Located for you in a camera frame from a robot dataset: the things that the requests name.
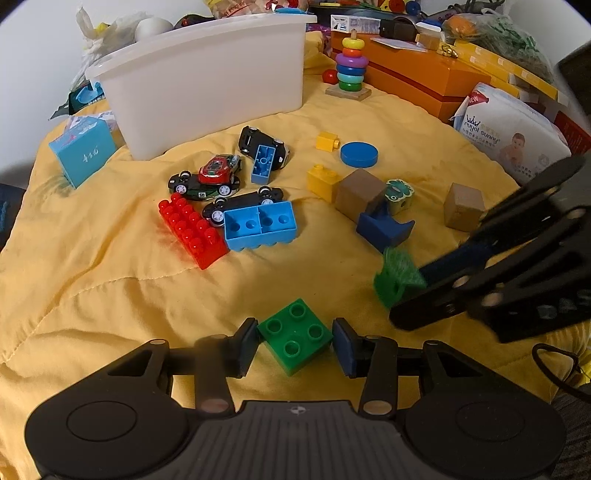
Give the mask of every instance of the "light blue box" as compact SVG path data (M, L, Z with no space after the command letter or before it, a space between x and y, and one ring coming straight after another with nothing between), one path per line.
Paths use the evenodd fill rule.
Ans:
M74 188L99 170L117 150L107 122L84 117L76 126L49 143Z

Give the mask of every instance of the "diaper package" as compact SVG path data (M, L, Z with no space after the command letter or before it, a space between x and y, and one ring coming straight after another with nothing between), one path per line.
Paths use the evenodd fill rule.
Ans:
M564 136L546 117L483 83L463 101L453 120L456 130L521 185L570 156Z

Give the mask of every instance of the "blue box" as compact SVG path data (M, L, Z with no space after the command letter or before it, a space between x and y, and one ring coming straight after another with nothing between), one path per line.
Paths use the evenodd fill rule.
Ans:
M288 244L297 233L291 202L270 203L228 210L224 213L224 236L230 250Z
M269 183L273 158L275 158L274 147L259 145L259 148L256 150L255 164L252 168L251 182L260 185L267 185Z
M49 143L74 188L99 170L117 150L107 122L84 117L75 127Z
M390 216L387 202L383 202L371 215L362 213L357 222L357 233L377 248L380 253L388 247L397 247L413 231L414 220L398 223Z

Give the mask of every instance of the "orange box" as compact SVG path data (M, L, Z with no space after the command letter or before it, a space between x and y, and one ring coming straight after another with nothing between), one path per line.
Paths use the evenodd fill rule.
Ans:
M333 58L343 49L346 33L331 32ZM365 82L424 108L447 122L477 83L491 76L434 51L397 50L371 41L378 35L358 34L365 41L369 60Z

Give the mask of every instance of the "wooden block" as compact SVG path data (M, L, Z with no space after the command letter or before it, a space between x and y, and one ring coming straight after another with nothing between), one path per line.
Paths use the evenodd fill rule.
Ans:
M326 95L332 95L333 97L349 98L351 100L363 100L371 95L371 90L363 87L358 92L347 92L345 90L341 90L338 85L331 85L326 89L325 93Z
M485 212L480 190L452 183L443 205L446 227L461 232L474 231L480 223L480 217Z
M357 223L359 215L371 215L386 201L385 193L386 184L382 180L358 168L340 182L335 207Z

